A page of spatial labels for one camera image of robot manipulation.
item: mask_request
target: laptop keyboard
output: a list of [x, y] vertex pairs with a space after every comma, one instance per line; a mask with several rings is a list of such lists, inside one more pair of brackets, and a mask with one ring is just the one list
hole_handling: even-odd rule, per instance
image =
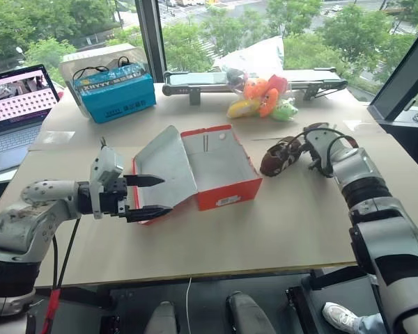
[[36, 139], [39, 131], [40, 126], [30, 127], [0, 136], [0, 152], [31, 144]]

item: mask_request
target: beige tabletop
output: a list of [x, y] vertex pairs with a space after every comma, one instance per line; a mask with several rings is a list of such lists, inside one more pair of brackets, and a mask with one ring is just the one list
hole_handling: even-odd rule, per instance
[[[312, 102], [304, 102], [298, 95], [300, 110], [294, 121], [275, 122], [227, 119], [234, 94], [206, 94], [201, 106], [189, 106], [186, 95], [165, 97], [158, 91], [154, 108], [99, 125], [82, 116], [66, 93], [44, 121], [38, 143], [1, 197], [0, 211], [35, 180], [88, 180], [101, 136], [125, 157], [125, 172], [130, 173], [131, 158], [167, 125], [182, 131], [230, 122], [258, 169], [275, 138], [327, 121], [367, 149], [392, 194], [401, 199], [418, 225], [418, 165], [379, 128], [365, 106], [347, 94], [342, 91], [331, 100]], [[307, 169], [309, 162], [308, 155], [302, 156], [281, 175], [265, 177], [253, 201], [205, 212], [190, 201], [150, 226], [109, 216], [100, 221], [84, 216], [64, 283], [159, 280], [351, 263], [345, 201], [334, 180]], [[56, 233], [61, 260], [72, 225], [72, 221], [65, 222]], [[51, 284], [52, 259], [50, 249], [36, 286]]]
[[[392, 194], [418, 225], [418, 166], [388, 134], [356, 136]], [[247, 141], [256, 168], [275, 140]], [[116, 148], [130, 160], [141, 148]], [[0, 210], [28, 183], [43, 178], [87, 180], [99, 148], [30, 152], [0, 199]], [[354, 261], [348, 210], [334, 180], [307, 169], [308, 155], [281, 175], [265, 177], [255, 200], [199, 212], [193, 202], [149, 226], [83, 216], [66, 285], [159, 280], [214, 274], [305, 269]], [[59, 168], [69, 164], [69, 168]], [[72, 221], [57, 231], [64, 254]], [[52, 250], [36, 286], [52, 281]]]

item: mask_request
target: person's foot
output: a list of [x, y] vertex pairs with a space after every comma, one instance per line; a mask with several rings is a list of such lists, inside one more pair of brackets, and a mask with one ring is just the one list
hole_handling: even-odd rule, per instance
[[349, 309], [329, 302], [323, 307], [322, 315], [336, 329], [348, 334], [355, 334], [355, 323], [359, 318]]

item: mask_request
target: blue box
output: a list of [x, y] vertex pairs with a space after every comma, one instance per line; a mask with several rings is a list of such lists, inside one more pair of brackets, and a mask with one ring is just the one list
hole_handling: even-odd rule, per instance
[[138, 64], [75, 79], [73, 85], [82, 104], [97, 123], [156, 104], [153, 79]]

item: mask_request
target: laptop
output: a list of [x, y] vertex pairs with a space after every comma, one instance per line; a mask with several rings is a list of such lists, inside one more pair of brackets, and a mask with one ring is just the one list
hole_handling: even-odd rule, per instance
[[0, 172], [21, 164], [58, 101], [43, 65], [0, 74]]

